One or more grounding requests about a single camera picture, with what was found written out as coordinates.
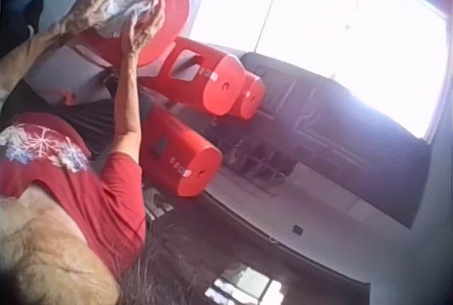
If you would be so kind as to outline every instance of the gray surface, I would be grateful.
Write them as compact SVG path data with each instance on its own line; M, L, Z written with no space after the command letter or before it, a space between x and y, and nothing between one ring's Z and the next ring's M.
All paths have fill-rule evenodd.
M29 0L11 0L10 8L21 9ZM45 0L45 10L40 21L40 27L46 28L61 18L72 5L74 0ZM448 6L448 0L430 0L439 7ZM186 32L190 30L200 0L191 0L191 15ZM64 70L79 74L78 81L69 76L56 75L49 71L45 85L53 86L55 82L65 82L73 87L77 84L87 84L92 76L89 66L65 64ZM33 87L39 87L44 81L33 80ZM408 242L395 245L393 249L401 252L398 263L392 265L394 254L382 252L382 259L389 266L387 275L382 276L380 284L372 285L372 305L402 305L402 304L434 304L441 294L451 294L452 252L450 205L451 205L451 110L448 108L442 118L437 135L433 142L432 165L426 187L425 197ZM341 250L341 241L332 242L331 250Z

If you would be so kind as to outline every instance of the red plastic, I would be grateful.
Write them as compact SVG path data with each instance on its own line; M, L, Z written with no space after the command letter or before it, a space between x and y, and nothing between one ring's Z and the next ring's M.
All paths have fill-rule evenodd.
M192 81L175 79L175 63L184 50L195 53L193 65L200 68ZM157 77L141 77L141 85L170 100L186 103L214 115L225 115L239 97L245 83L245 69L238 58L202 43L177 37L175 47Z
M165 23L153 40L142 50L138 67L153 62L182 31L189 16L189 0L165 0ZM89 30L81 35L81 43L119 68L122 60L120 39L105 39Z
M222 153L162 107L142 125L139 155L143 174L181 197L199 195L217 172Z
M259 76L246 71L246 82L241 95L238 97L229 114L242 119L250 119L255 115L258 106L264 98L265 86Z

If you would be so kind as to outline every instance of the fingers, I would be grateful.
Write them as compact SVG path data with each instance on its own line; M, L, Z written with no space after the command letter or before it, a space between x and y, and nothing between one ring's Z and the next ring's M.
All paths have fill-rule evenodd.
M137 24L137 14L134 11L126 24L126 28L123 31L123 33L125 34L124 36L127 35L130 40L132 40L134 38L134 29L135 29L136 24Z
M154 11L154 16L144 27L146 33L151 33L153 30L157 32L162 28L165 21L165 0L160 0Z

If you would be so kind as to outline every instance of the wrinkled hand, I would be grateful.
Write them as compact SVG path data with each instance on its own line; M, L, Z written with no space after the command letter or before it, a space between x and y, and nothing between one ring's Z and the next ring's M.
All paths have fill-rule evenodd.
M108 0L77 0L68 14L63 17L63 31L71 35L81 33L105 20L103 5Z
M165 1L160 0L154 12L137 25L137 16L132 15L122 32L122 54L124 56L138 57L144 46L162 28L165 21Z

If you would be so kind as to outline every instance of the bright window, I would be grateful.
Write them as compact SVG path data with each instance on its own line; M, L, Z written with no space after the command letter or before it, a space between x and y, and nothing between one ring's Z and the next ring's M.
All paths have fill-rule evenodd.
M190 36L335 79L417 137L445 84L446 20L421 0L202 0Z
M220 305L281 305L285 297L280 282L243 264L225 271L205 296Z

